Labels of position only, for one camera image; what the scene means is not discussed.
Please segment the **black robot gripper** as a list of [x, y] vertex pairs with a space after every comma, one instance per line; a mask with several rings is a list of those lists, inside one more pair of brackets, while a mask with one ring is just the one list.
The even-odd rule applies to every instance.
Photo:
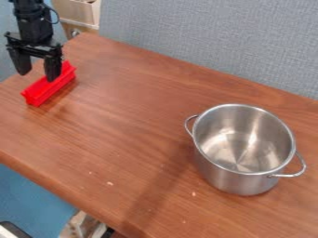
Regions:
[[30, 57], [44, 59], [44, 73], [48, 82], [61, 74], [61, 44], [53, 40], [53, 25], [60, 16], [44, 0], [9, 0], [17, 33], [5, 33], [6, 49], [18, 74], [30, 69]]

